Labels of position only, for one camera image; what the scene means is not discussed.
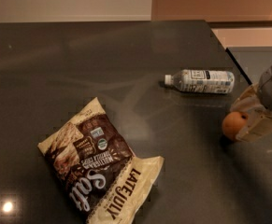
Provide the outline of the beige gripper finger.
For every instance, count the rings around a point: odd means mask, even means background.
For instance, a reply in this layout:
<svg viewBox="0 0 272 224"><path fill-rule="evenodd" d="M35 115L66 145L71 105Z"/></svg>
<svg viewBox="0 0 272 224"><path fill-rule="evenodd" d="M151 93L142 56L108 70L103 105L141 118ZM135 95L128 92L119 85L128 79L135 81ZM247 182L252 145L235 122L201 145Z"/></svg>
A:
<svg viewBox="0 0 272 224"><path fill-rule="evenodd" d="M262 105L258 97L258 84L252 84L245 89L240 96L232 103L231 112L250 112L250 111L264 111L265 107Z"/></svg>
<svg viewBox="0 0 272 224"><path fill-rule="evenodd" d="M247 123L236 135L238 141L254 142L272 133L272 111L253 110Z"/></svg>

